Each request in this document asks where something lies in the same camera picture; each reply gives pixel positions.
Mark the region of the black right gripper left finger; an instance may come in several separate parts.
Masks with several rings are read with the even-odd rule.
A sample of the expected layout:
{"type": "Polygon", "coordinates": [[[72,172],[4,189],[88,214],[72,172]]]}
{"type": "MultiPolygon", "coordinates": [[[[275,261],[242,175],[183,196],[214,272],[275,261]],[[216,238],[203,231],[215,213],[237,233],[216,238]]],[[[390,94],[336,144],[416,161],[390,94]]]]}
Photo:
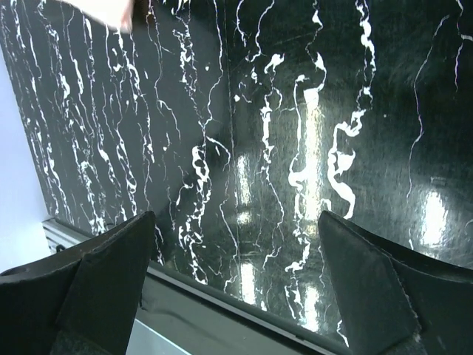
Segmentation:
{"type": "Polygon", "coordinates": [[[1,273],[2,354],[124,354],[154,248],[153,212],[1,273]]]}

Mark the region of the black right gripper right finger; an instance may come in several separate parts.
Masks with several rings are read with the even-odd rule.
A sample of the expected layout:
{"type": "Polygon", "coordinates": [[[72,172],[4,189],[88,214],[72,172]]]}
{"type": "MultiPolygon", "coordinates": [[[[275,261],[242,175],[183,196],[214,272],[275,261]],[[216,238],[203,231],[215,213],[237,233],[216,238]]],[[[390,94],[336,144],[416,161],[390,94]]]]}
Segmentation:
{"type": "Polygon", "coordinates": [[[353,354],[472,353],[472,270],[329,211],[318,227],[353,354]]]}

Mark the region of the pink towel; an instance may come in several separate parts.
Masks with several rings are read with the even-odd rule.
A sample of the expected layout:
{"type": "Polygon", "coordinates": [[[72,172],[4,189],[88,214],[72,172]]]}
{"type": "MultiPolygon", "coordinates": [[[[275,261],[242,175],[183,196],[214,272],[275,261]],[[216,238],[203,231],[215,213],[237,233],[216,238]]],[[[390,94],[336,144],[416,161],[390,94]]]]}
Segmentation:
{"type": "Polygon", "coordinates": [[[65,0],[64,2],[111,30],[122,33],[132,31],[134,7],[132,0],[65,0]]]}

